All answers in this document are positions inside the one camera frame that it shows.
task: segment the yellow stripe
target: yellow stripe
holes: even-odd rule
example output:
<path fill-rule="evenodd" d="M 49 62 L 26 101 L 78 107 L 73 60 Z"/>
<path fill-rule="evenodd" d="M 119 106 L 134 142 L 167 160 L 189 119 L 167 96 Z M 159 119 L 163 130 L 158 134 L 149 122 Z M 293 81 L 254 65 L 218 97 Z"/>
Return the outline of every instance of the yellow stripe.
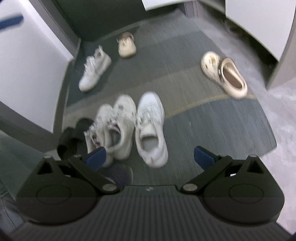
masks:
<path fill-rule="evenodd" d="M 216 101 L 216 100 L 223 100 L 223 99 L 230 99 L 230 97 L 226 94 L 222 94 L 222 95 L 217 95 L 217 96 L 213 96 L 213 97 L 210 97 L 210 98 L 207 98 L 207 99 L 203 99 L 201 101 L 198 101 L 196 103 L 192 103 L 190 105 L 187 105 L 186 107 L 184 108 L 180 108 L 180 109 L 177 109 L 176 111 L 174 111 L 173 113 L 169 113 L 168 115 L 165 116 L 166 119 L 170 118 L 170 117 L 173 117 L 174 115 L 177 115 L 177 114 L 180 114 L 184 111 L 187 111 L 187 110 L 190 110 L 192 108 L 195 108 L 199 105 L 202 105 L 202 104 L 205 104 L 205 103 L 208 103 L 208 102 L 212 102 L 212 101 Z M 246 99 L 257 99 L 255 95 L 247 95 L 246 96 Z"/>

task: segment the tile floor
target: tile floor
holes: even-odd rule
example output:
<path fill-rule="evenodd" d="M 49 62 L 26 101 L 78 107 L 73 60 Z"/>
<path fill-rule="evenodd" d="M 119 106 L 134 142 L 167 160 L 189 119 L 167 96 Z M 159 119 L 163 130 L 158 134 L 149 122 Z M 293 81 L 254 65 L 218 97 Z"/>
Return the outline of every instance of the tile floor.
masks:
<path fill-rule="evenodd" d="M 290 233 L 296 232 L 296 79 L 272 90 L 265 89 L 270 72 L 248 41 L 228 34 L 221 21 L 192 19 L 228 57 L 236 63 L 254 91 L 274 132 L 277 148 L 261 157 L 285 195 L 285 205 L 278 219 Z"/>

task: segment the ribbed black surface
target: ribbed black surface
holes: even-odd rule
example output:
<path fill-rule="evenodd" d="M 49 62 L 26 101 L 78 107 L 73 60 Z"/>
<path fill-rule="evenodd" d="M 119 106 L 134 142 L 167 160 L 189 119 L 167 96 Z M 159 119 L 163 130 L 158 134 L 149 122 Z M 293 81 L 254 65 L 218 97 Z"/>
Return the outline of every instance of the ribbed black surface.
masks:
<path fill-rule="evenodd" d="M 53 240 L 287 240 L 276 223 L 241 227 L 209 214 L 196 196 L 174 186 L 131 186 L 104 196 L 84 218 L 62 226 L 24 224 L 11 237 L 19 241 Z"/>

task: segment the gray rug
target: gray rug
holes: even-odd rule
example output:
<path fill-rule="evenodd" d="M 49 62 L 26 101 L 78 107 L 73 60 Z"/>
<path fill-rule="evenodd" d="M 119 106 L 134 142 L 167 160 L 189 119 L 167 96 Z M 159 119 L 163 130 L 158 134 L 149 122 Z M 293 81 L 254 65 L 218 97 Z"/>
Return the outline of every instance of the gray rug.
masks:
<path fill-rule="evenodd" d="M 189 181 L 202 172 L 193 160 L 197 145 L 234 158 L 262 156 L 276 147 L 266 116 L 251 90 L 245 99 L 232 100 L 203 75 L 202 55 L 210 50 L 223 54 L 194 22 L 175 11 L 130 32 L 138 51 L 129 59 L 119 58 L 116 35 L 83 44 L 71 79 L 63 126 L 74 126 L 82 117 L 94 119 L 100 105 L 113 105 L 122 93 L 138 103 L 144 92 L 156 92 L 165 110 L 169 160 L 160 169 L 150 169 L 134 143 L 126 163 L 134 171 L 135 185 L 180 186 Z M 112 65 L 92 91 L 81 93 L 78 82 L 85 58 L 98 44 L 111 56 Z"/>

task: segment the white panel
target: white panel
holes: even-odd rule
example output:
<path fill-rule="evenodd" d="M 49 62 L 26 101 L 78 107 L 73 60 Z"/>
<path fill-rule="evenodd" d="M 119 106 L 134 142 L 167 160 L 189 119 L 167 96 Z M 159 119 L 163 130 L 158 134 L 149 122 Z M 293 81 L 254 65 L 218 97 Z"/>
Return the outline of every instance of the white panel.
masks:
<path fill-rule="evenodd" d="M 18 0 L 0 3 L 0 19 L 22 14 L 23 23 L 0 31 L 0 101 L 53 132 L 68 58 L 47 25 Z"/>
<path fill-rule="evenodd" d="M 242 26 L 280 60 L 296 0 L 226 0 L 226 16 Z"/>
<path fill-rule="evenodd" d="M 159 8 L 167 5 L 172 5 L 181 2 L 188 2 L 191 0 L 142 0 L 145 10 L 151 10 L 154 8 Z"/>

